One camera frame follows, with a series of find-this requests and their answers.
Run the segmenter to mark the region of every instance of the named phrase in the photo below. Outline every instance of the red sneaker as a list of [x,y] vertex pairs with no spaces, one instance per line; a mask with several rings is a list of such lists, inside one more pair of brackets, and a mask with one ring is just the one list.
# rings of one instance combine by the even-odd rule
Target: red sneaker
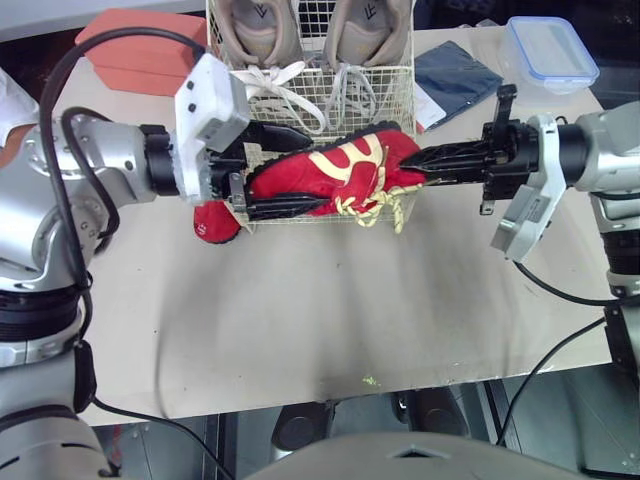
[[420,147],[393,123],[356,132],[338,143],[266,162],[247,177],[252,198],[310,193],[331,201],[311,215],[352,215],[363,226],[375,223],[384,205],[394,210],[396,231],[404,219],[400,196],[417,190],[424,174],[400,169]]
[[224,200],[207,202],[193,212],[193,230],[208,243],[227,243],[240,232],[240,224]]

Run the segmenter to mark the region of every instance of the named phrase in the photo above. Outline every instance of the floor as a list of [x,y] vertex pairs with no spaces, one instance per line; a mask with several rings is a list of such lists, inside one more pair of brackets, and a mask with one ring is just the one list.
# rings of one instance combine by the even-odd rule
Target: floor
[[[509,399],[522,378],[504,380]],[[454,397],[473,438],[495,441],[482,384],[455,385]],[[240,412],[234,428],[235,455],[229,468],[244,479],[272,461],[271,434],[280,408]],[[181,422],[216,448],[217,417]],[[539,375],[515,411],[514,430],[522,453],[559,467],[640,476],[638,392],[612,365]],[[393,414],[390,395],[358,397],[336,407],[331,436],[407,431]],[[122,463],[123,476],[143,480],[214,478],[211,466],[181,433],[153,424],[97,429],[109,457]]]

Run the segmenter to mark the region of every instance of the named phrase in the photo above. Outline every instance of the table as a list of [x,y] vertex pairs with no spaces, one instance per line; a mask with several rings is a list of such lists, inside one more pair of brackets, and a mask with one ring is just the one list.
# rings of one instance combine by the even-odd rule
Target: table
[[[502,28],[416,32],[419,54],[454,40],[500,72]],[[116,121],[174,127],[170,98],[110,91],[78,63],[58,112],[86,105]],[[420,136],[477,138],[495,97]],[[554,114],[600,110],[585,90]],[[527,118],[517,104],[514,116]],[[389,224],[268,225],[224,246],[198,240],[174,198],[125,207],[90,270],[88,334],[98,395],[170,417],[212,414],[528,372],[598,309],[541,291],[489,243],[506,202],[478,215],[481,187],[420,192],[401,235]],[[607,297],[607,263],[586,195],[569,191],[527,265],[553,285]],[[559,370],[610,360],[597,329],[558,353]],[[93,425],[127,419],[88,409]]]

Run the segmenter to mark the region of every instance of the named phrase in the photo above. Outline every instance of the orange cushion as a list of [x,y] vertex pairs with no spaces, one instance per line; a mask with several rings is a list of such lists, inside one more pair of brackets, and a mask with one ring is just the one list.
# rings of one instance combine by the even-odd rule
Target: orange cushion
[[173,97],[184,77],[159,73],[135,72],[109,67],[93,67],[104,84],[113,90]]
[[[114,28],[157,27],[181,33],[205,45],[206,26],[203,18],[189,15],[113,8],[105,10],[87,25],[76,37],[76,43]],[[94,66],[174,75],[182,79],[193,67],[189,47],[166,38],[150,36],[117,38],[93,48],[86,56]]]

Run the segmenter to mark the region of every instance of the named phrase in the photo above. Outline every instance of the white wire basket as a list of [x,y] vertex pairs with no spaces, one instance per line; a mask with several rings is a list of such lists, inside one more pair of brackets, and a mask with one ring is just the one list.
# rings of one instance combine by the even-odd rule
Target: white wire basket
[[[206,0],[207,20],[209,24],[208,42],[213,53],[218,56],[232,71],[232,64],[224,42],[220,35],[215,19],[215,0]],[[301,95],[325,112],[327,101],[333,91],[335,72],[328,65],[321,65],[324,40],[329,27],[331,12],[335,6],[335,0],[292,0],[294,6],[298,6],[299,35],[307,65],[318,67],[305,68],[299,75],[282,86]],[[319,127],[318,121],[306,110],[274,95],[265,95],[252,98],[249,101],[251,118],[254,120],[277,122],[305,131],[314,141],[315,145],[333,143],[336,140],[352,134],[355,131],[367,128],[372,124],[382,121],[396,122],[402,131],[415,138],[415,113],[414,113],[414,63],[413,63],[413,22],[409,29],[409,38],[405,46],[402,59],[397,65],[380,67],[356,67],[368,80],[374,93],[375,108],[363,113],[362,109],[347,108],[342,115],[336,108],[326,111],[327,120],[333,128],[327,127],[321,133],[305,131],[302,125],[297,123],[296,115],[307,126]],[[347,100],[361,91],[361,85],[356,76],[347,76]],[[278,153],[262,151],[255,145],[246,145],[246,154],[249,168],[253,169],[268,159],[274,158]],[[405,220],[408,219],[413,207],[414,195],[407,195],[403,199],[402,206],[405,212]],[[383,210],[379,221],[393,220],[392,212]],[[340,215],[325,215],[321,217],[303,215],[291,219],[268,220],[259,223],[343,223],[353,222],[353,218]]]

